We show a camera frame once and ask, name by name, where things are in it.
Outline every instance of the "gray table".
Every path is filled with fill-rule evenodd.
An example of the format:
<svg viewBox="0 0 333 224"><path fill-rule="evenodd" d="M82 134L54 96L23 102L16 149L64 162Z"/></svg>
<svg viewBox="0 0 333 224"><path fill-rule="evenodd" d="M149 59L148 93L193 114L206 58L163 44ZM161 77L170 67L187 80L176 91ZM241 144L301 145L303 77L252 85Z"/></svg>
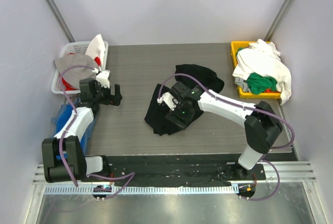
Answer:
<svg viewBox="0 0 333 224"><path fill-rule="evenodd" d="M225 82L220 94L239 100L230 43L110 46L107 69L112 85L121 85L123 100L119 107L101 106L88 155L241 153L246 146L244 129L212 113L204 113L185 131L170 136L153 134L145 123L155 86L173 74L177 64L185 63L211 68ZM276 100L265 101L279 114ZM275 145L287 142L283 132Z"/></svg>

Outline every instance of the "green cloth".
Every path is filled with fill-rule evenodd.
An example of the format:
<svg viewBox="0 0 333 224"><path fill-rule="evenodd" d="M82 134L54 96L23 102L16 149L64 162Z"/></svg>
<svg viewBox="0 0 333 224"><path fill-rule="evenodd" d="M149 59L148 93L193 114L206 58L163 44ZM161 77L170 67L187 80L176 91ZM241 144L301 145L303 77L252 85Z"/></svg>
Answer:
<svg viewBox="0 0 333 224"><path fill-rule="evenodd" d="M239 52L239 51L242 51L243 49L245 49L245 48L243 48L243 47L239 47L239 48L238 48L238 50L237 50L237 52L236 52L236 57L237 57L238 52Z"/></svg>
<svg viewBox="0 0 333 224"><path fill-rule="evenodd" d="M267 89L276 91L277 81L273 77L262 77L257 73L251 73L246 80L248 86L253 94L260 94L265 92Z"/></svg>

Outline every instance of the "yellow basket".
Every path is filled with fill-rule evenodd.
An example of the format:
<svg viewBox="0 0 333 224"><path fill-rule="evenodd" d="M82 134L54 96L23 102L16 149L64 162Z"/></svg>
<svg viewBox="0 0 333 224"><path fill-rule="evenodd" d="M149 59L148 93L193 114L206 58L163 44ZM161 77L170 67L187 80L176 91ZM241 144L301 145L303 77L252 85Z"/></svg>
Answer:
<svg viewBox="0 0 333 224"><path fill-rule="evenodd" d="M242 48L246 48L249 43L253 43L255 41L232 41L231 42L231 57L233 59L233 64L234 64L234 68L237 65L237 58L236 58L236 52L237 50L242 47ZM238 95L240 98L273 98L273 99L279 99L281 96L281 93L260 93L258 95L253 94L253 93L245 93L243 92L243 90L241 89L240 86L237 86L237 90L238 90Z"/></svg>

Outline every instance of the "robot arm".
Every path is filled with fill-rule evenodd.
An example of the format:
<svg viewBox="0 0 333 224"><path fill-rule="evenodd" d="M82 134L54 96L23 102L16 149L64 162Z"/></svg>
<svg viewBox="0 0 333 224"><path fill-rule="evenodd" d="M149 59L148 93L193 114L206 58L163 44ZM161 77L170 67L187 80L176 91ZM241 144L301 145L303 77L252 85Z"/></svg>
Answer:
<svg viewBox="0 0 333 224"><path fill-rule="evenodd" d="M186 129L195 112L200 110L215 113L239 124L245 129L247 146L239 157L238 164L245 170L251 170L260 158L269 152L283 130L282 124L275 118L244 108L241 109L216 100L216 97L227 99L227 101L244 107L258 108L274 113L271 106L264 101L255 105L221 96L212 90L209 92L215 95L215 98L199 86L191 90L183 83L177 82L168 93L163 94L158 99L158 102L164 102L169 106L171 111L166 119L176 124L180 129Z"/></svg>
<svg viewBox="0 0 333 224"><path fill-rule="evenodd" d="M76 115L73 110L64 127L53 138L44 139L42 154L44 175L47 182L70 180L63 162L59 158L59 140L64 132L66 134L63 140L63 152L77 180L82 180L91 173L110 174L110 168L105 156L85 157L80 145L87 127L99 111L99 105L119 106L122 100L120 85L115 84L115 93L114 95L111 94L109 76L110 71L102 71L96 76L96 79L86 78L81 80L81 102L76 108L77 116L75 122L68 129L70 122Z"/></svg>

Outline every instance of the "white cloth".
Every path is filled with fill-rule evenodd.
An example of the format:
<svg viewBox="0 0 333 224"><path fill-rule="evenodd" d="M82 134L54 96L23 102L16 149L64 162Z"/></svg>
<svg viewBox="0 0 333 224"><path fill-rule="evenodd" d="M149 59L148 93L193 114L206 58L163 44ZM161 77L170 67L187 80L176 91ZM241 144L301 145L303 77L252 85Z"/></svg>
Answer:
<svg viewBox="0 0 333 224"><path fill-rule="evenodd" d="M101 67L105 68L104 64L104 54L105 54L105 44L102 35L96 35L93 40L89 43L85 54L90 56L92 59L99 57Z"/></svg>
<svg viewBox="0 0 333 224"><path fill-rule="evenodd" d="M263 77L275 78L276 89L281 92L281 105L284 104L291 96L291 74L282 64L280 52L276 50L274 43L267 44L261 39L249 45L249 48L238 52L238 64L233 76L247 80L250 74L255 72Z"/></svg>

